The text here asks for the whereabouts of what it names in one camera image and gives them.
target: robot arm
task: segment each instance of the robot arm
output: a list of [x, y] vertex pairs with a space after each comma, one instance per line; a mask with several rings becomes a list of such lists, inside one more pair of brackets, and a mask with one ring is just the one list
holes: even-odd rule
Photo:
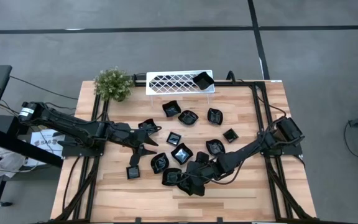
[[209, 160], [203, 152], [197, 153], [195, 161], [190, 161], [181, 175], [178, 188], [188, 195], [204, 195], [205, 186], [210, 180], [221, 180], [234, 172], [248, 157], [262, 151], [282, 150], [297, 145], [304, 138], [291, 118], [282, 117], [272, 123], [266, 131], [258, 133], [257, 139], [236, 152], [220, 154]]
[[99, 143], [111, 141], [122, 146], [139, 148], [143, 143], [158, 146], [144, 129], [131, 129], [129, 124], [110, 121], [85, 121], [49, 108], [45, 103], [24, 102], [19, 121], [28, 126], [44, 125], [72, 137], [73, 142], [59, 142], [62, 146], [82, 146], [95, 149]]

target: black metal frame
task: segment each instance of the black metal frame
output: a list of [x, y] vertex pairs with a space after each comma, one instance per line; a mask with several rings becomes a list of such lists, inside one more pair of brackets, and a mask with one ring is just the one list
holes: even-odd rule
[[[258, 125], [259, 125], [259, 130], [263, 131], [264, 130], [264, 123], [263, 123], [263, 119], [262, 119], [262, 112], [260, 110], [257, 89], [260, 89], [261, 92], [262, 92], [262, 98], [263, 98], [263, 100], [265, 102], [264, 105], [265, 105], [265, 111], [266, 111], [266, 115], [267, 115], [268, 124], [270, 124], [272, 122], [272, 114], [270, 112], [269, 100], [268, 100], [268, 97], [267, 97], [265, 82], [237, 82], [236, 78], [235, 78], [235, 76], [234, 76], [234, 74], [232, 72], [229, 72], [229, 74], [227, 75], [226, 79], [230, 80], [231, 82], [228, 82], [228, 81], [216, 81], [215, 85], [216, 86], [248, 86], [248, 87], [251, 87], [252, 96], [253, 96], [253, 99], [254, 99], [256, 117], [257, 117], [257, 121], [258, 121]], [[138, 87], [138, 86], [146, 86], [146, 82], [145, 81], [139, 81], [137, 75], [133, 76], [133, 80], [135, 81], [135, 86], [136, 87]], [[99, 105], [99, 96], [96, 96], [95, 103], [94, 103], [94, 108], [93, 108], [93, 115], [92, 115], [93, 118], [97, 114], [98, 105]], [[103, 112], [107, 112], [107, 109], [108, 109], [108, 101], [105, 101], [104, 105], [103, 105]], [[103, 114], [102, 119], [105, 120], [106, 116], [107, 116], [107, 113]], [[269, 182], [269, 187], [270, 187], [270, 193], [271, 193], [271, 196], [272, 196], [274, 215], [275, 215], [275, 219], [279, 220], [279, 219], [281, 219], [281, 214], [280, 214], [280, 208], [279, 208], [279, 204], [278, 204], [278, 198], [277, 198], [277, 192], [276, 192], [276, 188], [275, 188], [275, 182], [274, 182], [274, 179], [271, 177], [271, 175], [269, 175], [269, 170], [268, 170], [269, 167], [272, 167], [272, 163], [271, 163], [271, 160], [270, 160], [270, 156], [264, 155], [264, 158], [265, 158], [266, 169], [267, 169], [267, 172], [268, 172], [268, 182]], [[94, 158], [94, 166], [97, 167], [99, 165], [99, 159], [100, 159], [99, 157]], [[277, 166], [277, 170], [278, 170], [278, 173], [279, 173], [278, 179], [280, 180], [280, 183], [282, 183], [283, 186], [286, 188], [284, 171], [283, 171], [280, 156], [275, 156], [275, 161], [276, 161], [276, 163], [278, 165]], [[81, 177], [80, 177], [80, 185], [79, 186], [82, 186], [83, 183], [84, 183], [88, 163], [89, 163], [89, 158], [85, 158], [84, 162], [83, 162], [83, 167], [82, 167], [82, 170], [81, 170]], [[87, 201], [86, 213], [85, 213], [85, 219], [86, 220], [90, 220], [90, 218], [91, 218], [91, 211], [92, 211], [92, 206], [93, 206], [93, 197], [94, 197], [95, 185], [96, 185], [96, 177], [92, 180], [91, 185], [89, 187], [89, 195], [88, 195], [88, 201]], [[287, 202], [285, 197], [283, 199], [284, 199], [284, 202], [285, 202], [287, 218], [293, 218], [290, 203]], [[78, 218], [80, 203], [81, 202], [79, 202], [76, 205], [75, 213], [74, 213], [75, 216], [73, 217], [74, 219]]]
[[[255, 105], [256, 117], [257, 117], [257, 121], [258, 121], [258, 125], [259, 125], [259, 131], [263, 131], [264, 130], [264, 122], [263, 122], [262, 112], [260, 109], [260, 103], [259, 103], [259, 99], [258, 99], [258, 89], [262, 93], [262, 98], [264, 101], [264, 108], [266, 111], [267, 122], [268, 122], [268, 124], [273, 122], [272, 114], [271, 114], [270, 107], [269, 107], [269, 99], [267, 96], [265, 82], [244, 82], [244, 81], [237, 82], [237, 80], [232, 72], [229, 72], [226, 79], [230, 80], [231, 82], [230, 81], [216, 81], [215, 85], [216, 86], [248, 86], [251, 88], [252, 97], [253, 97], [254, 105]], [[139, 80], [137, 75], [133, 76], [133, 80], [135, 81], [136, 87], [146, 86], [146, 82]], [[96, 117], [96, 114], [98, 113], [99, 100], [100, 100], [100, 97], [96, 96], [95, 102], [94, 102], [93, 114], [92, 114], [93, 118]], [[107, 112], [108, 104], [109, 104], [108, 101], [104, 102], [103, 113]], [[106, 117], [107, 117], [107, 113], [104, 113], [102, 116], [102, 120], [106, 120]], [[288, 222], [288, 223], [293, 223], [293, 222], [296, 223], [296, 222], [300, 221], [297, 219], [293, 219], [292, 210], [294, 210], [296, 212], [296, 214], [301, 218], [301, 221], [324, 223], [324, 222], [319, 221], [318, 219], [311, 218], [309, 215], [307, 215], [307, 213], [305, 213], [303, 211], [303, 209], [297, 204], [295, 199], [291, 196], [290, 192], [287, 190], [283, 166], [282, 166], [280, 156], [274, 156], [278, 173], [276, 173], [273, 169], [273, 164], [272, 164], [270, 155], [265, 154], [264, 159], [265, 159], [267, 177], [268, 177], [268, 182], [269, 182], [270, 194], [271, 194], [271, 198], [272, 198], [272, 206], [273, 206], [273, 211], [274, 211], [274, 215], [275, 215], [275, 221], [276, 222], [280, 222], [280, 221]], [[61, 217], [64, 217], [64, 218], [56, 220], [57, 223], [59, 223], [59, 222], [74, 222], [74, 223], [75, 222], [78, 222], [78, 223], [90, 222], [99, 160], [100, 160], [100, 157], [94, 158], [91, 172], [89, 173], [87, 178], [85, 178], [86, 170], [87, 170], [87, 167], [89, 164], [89, 158], [84, 159], [83, 167], [81, 170], [80, 185], [79, 185], [79, 191], [81, 193], [79, 193], [78, 195], [75, 195], [75, 198], [73, 199], [73, 200], [77, 201], [77, 203], [75, 205], [76, 206], [75, 207], [75, 216], [73, 217], [72, 221], [67, 221], [67, 218], [70, 216], [70, 214], [61, 215], [58, 218], [61, 218]], [[88, 194], [88, 199], [87, 199], [87, 204], [86, 204], [85, 219], [78, 219], [79, 211], [80, 211], [79, 207], [80, 207], [80, 203], [81, 203], [80, 200], [82, 198], [83, 192], [85, 191], [85, 189], [87, 187], [87, 184], [89, 185], [89, 194]], [[287, 216], [285, 218], [282, 218], [281, 213], [280, 213], [280, 207], [279, 207], [278, 198], [277, 198], [277, 191], [275, 188], [276, 185], [278, 186], [278, 188], [281, 190], [281, 192], [283, 194], [283, 201], [285, 203], [285, 210], [286, 210], [286, 214], [287, 214]]]

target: white bag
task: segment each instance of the white bag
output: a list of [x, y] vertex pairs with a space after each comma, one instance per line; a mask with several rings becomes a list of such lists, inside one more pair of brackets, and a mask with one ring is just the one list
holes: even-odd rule
[[24, 156], [0, 147], [0, 170], [6, 170], [0, 171], [0, 176], [6, 175], [12, 178], [23, 166], [24, 161]]

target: small black bowl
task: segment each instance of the small black bowl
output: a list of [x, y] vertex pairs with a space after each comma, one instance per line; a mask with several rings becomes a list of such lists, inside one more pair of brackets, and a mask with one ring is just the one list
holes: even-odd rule
[[161, 173], [169, 166], [169, 160], [167, 155], [163, 152], [153, 157], [151, 166], [154, 174]]
[[206, 165], [209, 162], [209, 155], [204, 152], [197, 152], [196, 162]]
[[173, 144], [174, 146], [177, 146], [180, 142], [181, 135], [176, 133], [169, 133], [169, 136], [167, 138], [167, 143]]
[[186, 192], [189, 196], [193, 195], [193, 192], [191, 191], [190, 178], [180, 182], [179, 184], [177, 184], [177, 186], [180, 190]]
[[172, 100], [168, 103], [165, 103], [164, 105], [162, 105], [162, 109], [164, 110], [168, 118], [175, 116], [176, 114], [181, 112], [181, 109], [176, 100]]
[[190, 110], [185, 110], [184, 112], [182, 112], [179, 115], [178, 119], [183, 124], [192, 125], [196, 122], [196, 120], [198, 119], [198, 116], [196, 113], [194, 113]]
[[208, 121], [213, 124], [221, 125], [223, 122], [222, 111], [210, 108], [208, 110]]
[[234, 140], [239, 138], [239, 136], [234, 132], [233, 129], [229, 129], [228, 131], [223, 133], [223, 136], [229, 143], [232, 143]]
[[140, 177], [139, 166], [127, 167], [127, 179], [135, 179]]
[[153, 118], [147, 119], [137, 125], [141, 129], [147, 129], [147, 134], [151, 135], [158, 131], [157, 125], [155, 125]]
[[177, 173], [181, 173], [181, 169], [168, 168], [164, 170], [162, 174], [162, 185], [175, 186], [182, 179], [182, 175]]
[[207, 148], [208, 152], [212, 156], [217, 156], [219, 154], [226, 152], [224, 150], [223, 143], [218, 139], [212, 139], [210, 141], [206, 141], [205, 144], [206, 144], [206, 148]]
[[187, 148], [185, 143], [181, 143], [176, 149], [171, 152], [171, 155], [176, 159], [180, 165], [183, 165], [193, 156], [193, 152]]
[[193, 77], [193, 82], [200, 88], [200, 90], [205, 90], [214, 82], [213, 78], [211, 78], [206, 72], [201, 72], [197, 76]]

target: table leg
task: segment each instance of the table leg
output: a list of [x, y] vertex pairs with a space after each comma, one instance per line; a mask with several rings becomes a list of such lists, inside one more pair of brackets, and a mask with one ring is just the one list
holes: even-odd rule
[[22, 154], [23, 156], [35, 159], [55, 167], [62, 168], [63, 160], [60, 156], [35, 147], [29, 143], [18, 140], [6, 133], [0, 131], [0, 146], [12, 152]]

